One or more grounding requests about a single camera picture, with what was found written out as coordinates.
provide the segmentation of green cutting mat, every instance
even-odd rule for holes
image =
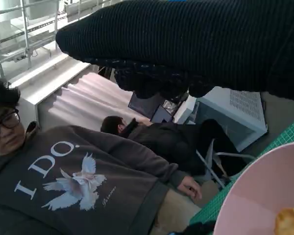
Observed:
[[[294,142],[294,123],[287,128],[274,142],[272,142],[261,154],[267,153],[268,151],[286,144]],[[209,220],[216,220],[220,211],[220,208],[225,200],[225,197],[229,193],[233,184],[239,176],[236,177],[230,184],[228,184],[217,196],[214,197],[207,205],[191,219],[191,224],[196,222],[207,222]]]

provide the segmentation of white bird print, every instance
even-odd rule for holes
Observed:
[[[104,175],[96,175],[96,161],[93,154],[86,156],[82,162],[82,170],[73,173],[73,177],[68,175],[62,169],[61,174],[64,178],[56,178],[55,182],[43,184],[47,191],[65,191],[61,196],[54,198],[42,207],[55,211],[56,209],[66,208],[74,205],[80,200],[81,210],[93,209],[99,195],[96,191],[105,180]]]

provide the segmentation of railing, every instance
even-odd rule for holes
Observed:
[[[37,5],[40,5],[40,4],[43,4],[43,3],[46,3],[46,2],[51,2],[51,1],[55,1],[56,2],[56,4],[55,4],[54,20],[49,22],[49,24],[54,23],[54,33],[51,34],[49,37],[43,39],[43,40],[40,40],[38,42],[35,42],[35,43],[30,44],[29,43],[29,40],[28,40],[28,33],[31,32],[31,31],[34,31],[34,30],[36,30],[36,29],[38,29],[38,28],[40,28],[42,26],[45,26],[46,23],[44,23],[42,25],[38,25],[37,27],[28,29],[28,25],[27,25],[27,22],[26,22],[26,10],[25,9],[28,8],[28,7],[37,6]],[[100,3],[99,3],[99,0],[96,0],[96,1],[97,1],[96,7],[102,5],[102,4],[106,3],[106,2],[110,2],[110,5],[112,4],[112,0],[104,0],[104,1],[102,1]],[[80,17],[80,14],[81,14],[81,4],[82,4],[82,0],[79,0],[79,3],[78,3],[78,13],[77,13],[77,19],[78,20],[81,19],[81,17]],[[67,15],[65,15],[65,16],[62,16],[62,17],[59,17],[58,18],[59,0],[42,0],[42,1],[34,2],[34,3],[29,3],[29,4],[25,4],[25,0],[20,0],[20,6],[15,6],[15,7],[11,7],[11,8],[8,8],[8,9],[0,10],[0,14],[12,12],[12,11],[17,11],[17,10],[21,10],[22,11],[22,18],[23,18],[23,24],[24,24],[24,32],[19,32],[19,33],[16,33],[15,35],[9,36],[9,37],[7,37],[5,39],[1,39],[0,40],[0,43],[5,42],[5,41],[9,41],[9,40],[14,39],[16,37],[19,37],[19,36],[24,35],[24,38],[25,38],[25,48],[22,48],[20,50],[17,50],[12,55],[10,55],[8,57],[5,57],[3,59],[0,59],[0,76],[1,76],[1,79],[5,79],[4,71],[3,71],[3,68],[2,68],[2,63],[3,62],[6,62],[8,60],[11,60],[11,59],[13,59],[15,57],[18,57],[18,56],[20,56],[22,54],[25,54],[27,56],[27,65],[28,65],[27,67],[28,67],[28,69],[30,69],[31,68],[31,52],[34,51],[35,49],[39,48],[39,47],[42,47],[46,43],[52,42],[54,40],[54,37],[55,37],[57,31],[58,31],[58,21],[67,17]],[[56,50],[56,52],[58,50],[58,46],[57,46],[56,43],[55,43],[55,50]]]

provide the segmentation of person sleeping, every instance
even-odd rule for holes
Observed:
[[[122,117],[109,116],[103,120],[100,130],[138,142],[168,162],[178,164],[180,170],[192,176],[205,174],[205,165],[196,150],[206,156],[212,140],[216,152],[238,153],[222,127],[213,119],[196,125],[172,122],[152,124],[133,119],[127,125]],[[246,166],[241,158],[222,156],[220,159],[221,165],[213,161],[212,167],[219,177],[235,175]]]

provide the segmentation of computer screen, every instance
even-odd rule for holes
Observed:
[[[128,107],[141,115],[151,119],[157,111],[159,105],[163,105],[165,99],[161,95],[157,94],[149,99],[139,99],[133,93],[132,98],[128,104]]]
[[[152,123],[170,122],[172,121],[172,116],[164,107],[159,105],[158,109],[156,110],[150,121]]]

